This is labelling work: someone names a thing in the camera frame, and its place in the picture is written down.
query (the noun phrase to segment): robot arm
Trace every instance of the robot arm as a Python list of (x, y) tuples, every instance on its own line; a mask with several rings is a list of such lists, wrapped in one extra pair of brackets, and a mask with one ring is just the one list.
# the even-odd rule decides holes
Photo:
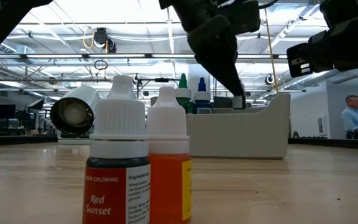
[(237, 34), (259, 30), (257, 1), (160, 0), (161, 9), (173, 6), (195, 59), (234, 95), (243, 95), (236, 70)]
[(320, 10), (329, 30), (287, 50), (293, 78), (332, 69), (358, 68), (358, 0), (327, 0)]

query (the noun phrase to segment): orange food coloring bottle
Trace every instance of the orange food coloring bottle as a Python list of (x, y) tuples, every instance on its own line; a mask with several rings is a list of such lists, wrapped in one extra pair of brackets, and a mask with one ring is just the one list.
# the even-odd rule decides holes
[(151, 163), (150, 224), (185, 224), (191, 217), (191, 159), (185, 110), (175, 89), (161, 87), (147, 115)]

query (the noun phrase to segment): food coloring bottle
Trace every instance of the food coloring bottle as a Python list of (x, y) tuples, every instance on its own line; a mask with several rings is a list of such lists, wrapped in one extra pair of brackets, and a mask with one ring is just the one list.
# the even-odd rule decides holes
[(200, 78), (198, 83), (198, 91), (194, 92), (193, 99), (195, 102), (194, 105), (194, 114), (212, 114), (213, 105), (211, 104), (211, 93), (206, 91), (206, 85), (204, 78)]
[(187, 88), (186, 75), (182, 74), (179, 81), (179, 87), (175, 90), (176, 99), (186, 113), (193, 113), (191, 100), (191, 89)]
[(109, 96), (96, 108), (86, 161), (83, 224), (148, 224), (145, 106), (133, 92), (132, 77), (116, 75)]
[(147, 115), (151, 162), (150, 224), (184, 224), (191, 217), (191, 160), (185, 110), (172, 87), (161, 87)]

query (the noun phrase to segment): ceiling light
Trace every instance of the ceiling light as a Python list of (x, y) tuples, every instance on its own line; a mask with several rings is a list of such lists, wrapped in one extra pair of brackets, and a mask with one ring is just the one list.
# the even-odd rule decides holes
[(3, 59), (5, 59), (5, 58), (20, 58), (20, 55), (17, 55), (17, 54), (6, 54), (6, 55), (0, 54), (0, 58), (3, 58)]
[(20, 91), (20, 89), (0, 89), (0, 91)]
[(152, 58), (194, 58), (193, 54), (152, 54)]
[(24, 91), (55, 91), (54, 89), (24, 89)]
[(34, 96), (45, 97), (44, 95), (42, 95), (40, 93), (33, 92), (33, 91), (30, 91), (29, 93), (33, 94)]
[(269, 92), (268, 90), (245, 90), (251, 93), (267, 93)]
[(238, 59), (247, 59), (247, 58), (270, 58), (270, 55), (239, 55)]
[(266, 103), (267, 100), (259, 99), (259, 100), (246, 100), (246, 102), (263, 102)]
[(304, 93), (306, 90), (279, 90), (279, 93)]
[(60, 55), (60, 54), (53, 54), (53, 55), (27, 55), (27, 58), (82, 58), (82, 55), (78, 54), (68, 54), (68, 55)]
[(281, 38), (281, 41), (288, 41), (288, 42), (307, 42), (309, 41), (309, 38)]
[(21, 84), (21, 83), (10, 82), (10, 81), (0, 81), (0, 84), (7, 85), (7, 86), (11, 86), (11, 87), (16, 87), (16, 88), (27, 87), (26, 85), (23, 85), (23, 84)]
[(323, 72), (319, 72), (319, 73), (314, 73), (311, 75), (312, 78), (317, 78), (320, 77), (321, 75), (325, 75), (325, 73), (327, 73), (328, 71), (323, 71)]
[(144, 54), (90, 54), (89, 58), (144, 58)]

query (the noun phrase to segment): wooden surface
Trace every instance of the wooden surface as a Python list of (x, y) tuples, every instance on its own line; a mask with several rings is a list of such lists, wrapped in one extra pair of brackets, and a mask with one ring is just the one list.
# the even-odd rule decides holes
[[(88, 154), (84, 146), (0, 147), (0, 224), (81, 223)], [(284, 160), (193, 159), (191, 223), (358, 224), (358, 150), (291, 146)]]

